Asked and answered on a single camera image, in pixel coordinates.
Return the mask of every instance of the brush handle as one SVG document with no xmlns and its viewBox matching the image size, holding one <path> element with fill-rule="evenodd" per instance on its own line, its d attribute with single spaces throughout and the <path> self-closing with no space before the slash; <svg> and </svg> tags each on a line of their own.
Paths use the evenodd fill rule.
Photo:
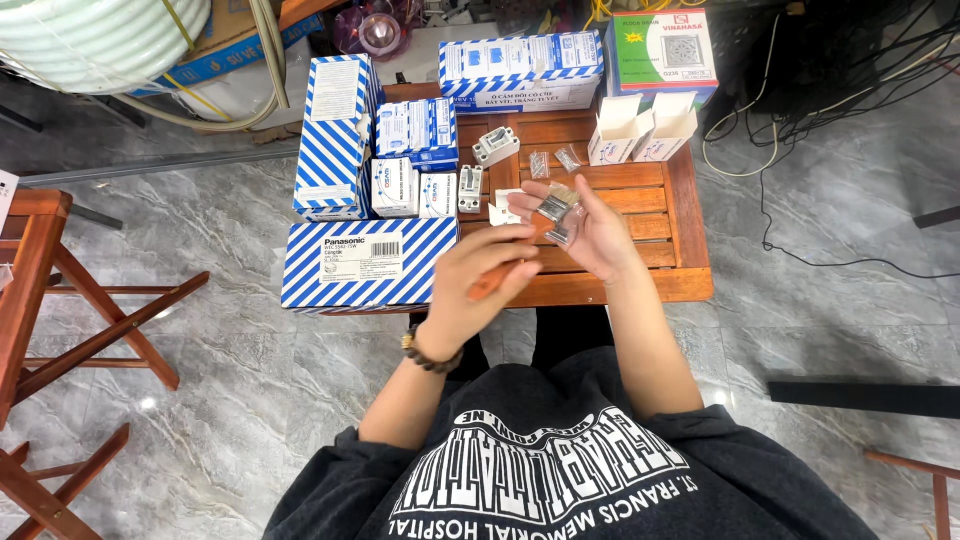
<svg viewBox="0 0 960 540">
<path fill-rule="evenodd" d="M 537 227 L 537 232 L 532 234 L 529 238 L 520 238 L 518 240 L 514 240 L 515 244 L 533 244 L 540 236 L 553 231 L 553 222 L 539 212 L 534 212 L 533 217 L 530 218 L 530 222 Z M 496 288 L 507 279 L 507 274 L 510 274 L 510 271 L 516 268 L 522 262 L 522 259 L 517 259 L 500 263 L 500 265 L 496 268 L 493 268 L 493 270 L 490 270 L 483 276 L 480 276 L 480 279 L 477 280 L 470 288 L 470 291 L 467 293 L 467 297 L 471 300 L 483 300 L 484 298 L 487 298 L 487 295 L 494 292 Z"/>
</svg>

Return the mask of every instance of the brush bristles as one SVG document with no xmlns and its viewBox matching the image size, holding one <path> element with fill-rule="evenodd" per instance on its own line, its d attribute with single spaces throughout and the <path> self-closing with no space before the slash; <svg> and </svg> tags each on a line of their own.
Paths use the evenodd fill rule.
<svg viewBox="0 0 960 540">
<path fill-rule="evenodd" d="M 577 193 L 565 185 L 551 185 L 547 193 L 550 197 L 556 197 L 569 206 L 576 205 L 577 201 L 580 200 L 580 193 Z"/>
</svg>

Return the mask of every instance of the black pants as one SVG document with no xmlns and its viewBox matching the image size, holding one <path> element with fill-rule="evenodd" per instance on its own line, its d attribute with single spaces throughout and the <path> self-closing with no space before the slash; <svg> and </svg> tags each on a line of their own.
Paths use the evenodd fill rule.
<svg viewBox="0 0 960 540">
<path fill-rule="evenodd" d="M 421 323 L 426 313 L 411 313 L 410 324 Z M 537 346 L 531 367 L 542 372 L 567 358 L 597 347 L 613 344 L 613 332 L 603 306 L 537 308 Z M 464 345 L 460 366 L 447 374 L 447 380 L 474 380 L 490 369 L 480 345 L 480 334 Z"/>
</svg>

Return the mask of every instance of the barcode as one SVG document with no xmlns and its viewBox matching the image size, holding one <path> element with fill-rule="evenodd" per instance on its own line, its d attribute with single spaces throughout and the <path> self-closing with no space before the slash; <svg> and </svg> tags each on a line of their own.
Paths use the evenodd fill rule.
<svg viewBox="0 0 960 540">
<path fill-rule="evenodd" d="M 377 242 L 370 245 L 371 257 L 396 257 L 400 255 L 399 242 Z"/>
</svg>

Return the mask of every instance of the white circuit breaker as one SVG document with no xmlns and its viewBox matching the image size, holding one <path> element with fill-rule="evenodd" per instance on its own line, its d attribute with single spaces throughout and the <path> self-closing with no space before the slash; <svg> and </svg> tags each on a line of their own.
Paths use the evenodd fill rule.
<svg viewBox="0 0 960 540">
<path fill-rule="evenodd" d="M 520 151 L 520 139 L 514 135 L 514 130 L 499 127 L 473 145 L 473 157 L 481 167 L 487 168 L 494 163 L 512 156 Z"/>
<path fill-rule="evenodd" d="M 480 213 L 480 193 L 483 187 L 483 167 L 464 165 L 460 169 L 460 189 L 457 209 L 465 213 Z"/>
</svg>

